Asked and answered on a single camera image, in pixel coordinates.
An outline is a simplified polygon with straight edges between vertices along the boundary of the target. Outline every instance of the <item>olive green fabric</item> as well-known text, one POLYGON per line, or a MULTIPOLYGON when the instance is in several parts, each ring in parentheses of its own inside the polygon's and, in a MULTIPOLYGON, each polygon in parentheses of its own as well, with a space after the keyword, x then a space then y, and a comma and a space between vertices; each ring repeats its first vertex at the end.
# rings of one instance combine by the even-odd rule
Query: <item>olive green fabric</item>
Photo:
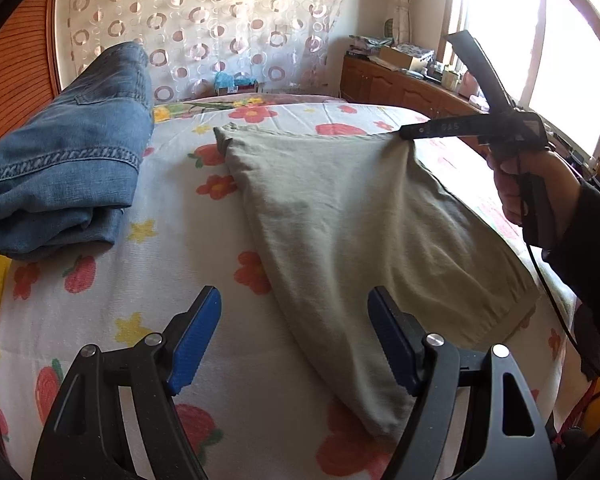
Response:
POLYGON ((464 348, 502 342, 534 306, 528 270, 412 142, 234 124, 215 133, 292 333, 374 436, 397 440, 413 399, 369 321, 371 288, 384 285, 428 332, 464 348))

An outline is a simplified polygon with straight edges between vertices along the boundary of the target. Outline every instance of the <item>wooden dresser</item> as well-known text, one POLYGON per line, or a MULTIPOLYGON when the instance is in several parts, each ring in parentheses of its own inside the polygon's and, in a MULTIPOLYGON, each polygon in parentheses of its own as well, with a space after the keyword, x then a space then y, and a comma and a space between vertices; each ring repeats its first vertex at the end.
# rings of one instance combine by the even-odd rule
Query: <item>wooden dresser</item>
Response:
MULTIPOLYGON (((344 57, 342 66, 340 94, 350 103, 399 106, 430 119, 481 113, 468 100, 442 86, 348 56, 344 57)), ((489 153, 475 137, 463 137, 462 140, 482 156, 489 153)))

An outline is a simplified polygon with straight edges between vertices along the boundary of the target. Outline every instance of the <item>folded jeans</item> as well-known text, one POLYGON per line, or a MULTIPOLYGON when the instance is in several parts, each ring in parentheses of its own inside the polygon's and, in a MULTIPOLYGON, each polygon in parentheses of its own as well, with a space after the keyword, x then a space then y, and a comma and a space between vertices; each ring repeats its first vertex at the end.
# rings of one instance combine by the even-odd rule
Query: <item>folded jeans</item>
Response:
POLYGON ((147 56, 105 50, 24 126, 0 139, 0 253, 38 259, 80 242, 115 243, 152 134, 147 56))

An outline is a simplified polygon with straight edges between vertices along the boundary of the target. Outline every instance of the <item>floral bedsheet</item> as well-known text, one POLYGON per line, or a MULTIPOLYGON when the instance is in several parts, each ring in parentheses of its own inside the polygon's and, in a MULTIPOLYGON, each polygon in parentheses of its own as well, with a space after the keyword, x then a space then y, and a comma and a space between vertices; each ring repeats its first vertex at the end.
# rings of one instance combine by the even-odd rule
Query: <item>floral bedsheet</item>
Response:
POLYGON ((271 105, 290 105, 295 103, 345 103, 343 99, 323 95, 292 95, 292 94, 228 94, 224 96, 206 97, 193 101, 182 101, 154 107, 156 123, 169 119, 192 118, 195 115, 215 112, 218 110, 233 110, 234 108, 253 108, 271 105))
MULTIPOLYGON (((237 187, 212 127, 261 124, 317 135, 374 134, 426 118, 403 108, 338 102, 251 102, 158 122, 144 152, 118 243, 14 262, 0 311, 0 432, 27 479, 42 426, 77 351, 135 344, 187 310, 203 285, 222 294, 222 317, 194 383, 174 400, 211 479, 378 480, 389 455, 328 390, 276 305, 237 187)), ((420 140, 422 163, 510 244, 530 268, 520 231, 503 217, 485 162, 458 139, 420 140)), ((567 315, 573 294, 543 266, 567 315)), ((544 296, 507 341, 548 416, 564 335, 544 296)), ((122 391, 127 428, 132 399, 122 391)), ((138 474, 153 478, 137 431, 138 474)), ((459 439, 461 430, 452 430, 459 439)), ((440 473, 450 473, 445 453, 440 473)))

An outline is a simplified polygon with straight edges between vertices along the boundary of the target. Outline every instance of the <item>red flower print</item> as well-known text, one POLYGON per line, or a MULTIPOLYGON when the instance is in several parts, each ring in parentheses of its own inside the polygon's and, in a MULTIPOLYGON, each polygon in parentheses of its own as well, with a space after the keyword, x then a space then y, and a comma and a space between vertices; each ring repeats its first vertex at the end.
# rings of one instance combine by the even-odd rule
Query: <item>red flower print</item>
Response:
POLYGON ((224 156, 218 151, 218 146, 216 144, 199 146, 193 153, 189 153, 187 156, 196 159, 196 168, 202 168, 203 166, 217 166, 224 162, 224 156))
POLYGON ((366 135, 365 130, 341 123, 318 124, 315 131, 318 135, 366 135))
POLYGON ((36 381, 36 406, 42 424, 46 422, 46 418, 49 416, 61 383, 62 367, 58 359, 53 359, 51 366, 45 366, 40 370, 36 381))
POLYGON ((266 106, 242 106, 229 114, 232 119, 244 119, 248 123, 261 123, 266 117, 275 117, 278 112, 266 106))
POLYGON ((366 470, 371 480, 379 480, 391 455, 380 450, 362 423, 339 400, 333 399, 327 414, 333 432, 315 454, 320 469, 331 476, 349 476, 366 470))
POLYGON ((13 279, 16 284, 13 287, 13 299, 22 298, 26 300, 31 295, 31 285, 40 277, 40 269, 37 263, 27 264, 16 269, 13 279))
POLYGON ((357 114, 358 113, 358 111, 353 106, 340 105, 340 106, 338 106, 338 108, 340 109, 341 112, 344 112, 346 114, 357 114))
POLYGON ((96 277, 96 260, 93 256, 78 256, 74 266, 67 269, 63 274, 64 290, 77 294, 90 288, 96 277))
POLYGON ((558 334, 553 328, 551 329, 551 335, 549 336, 549 348, 551 349, 553 359, 558 357, 558 352, 560 351, 560 343, 562 338, 560 334, 558 334))
POLYGON ((391 126, 390 124, 385 123, 384 121, 375 121, 374 124, 378 128, 382 128, 383 130, 387 130, 388 132, 392 132, 394 130, 393 126, 391 126))
POLYGON ((233 193, 238 186, 234 182, 234 178, 231 175, 211 175, 206 180, 206 184, 198 186, 196 193, 199 195, 209 195, 212 200, 220 200, 229 193, 233 193))
POLYGON ((234 272, 236 282, 248 286, 255 294, 267 294, 271 290, 258 253, 244 251, 238 256, 238 263, 242 267, 234 272))
POLYGON ((7 426, 7 419, 4 418, 4 413, 0 409, 0 436, 5 442, 9 441, 9 427, 7 426))
POLYGON ((200 465, 205 465, 205 448, 220 442, 224 437, 224 433, 216 428, 211 415, 201 408, 188 404, 178 404, 176 405, 176 413, 178 413, 191 449, 198 457, 200 465))

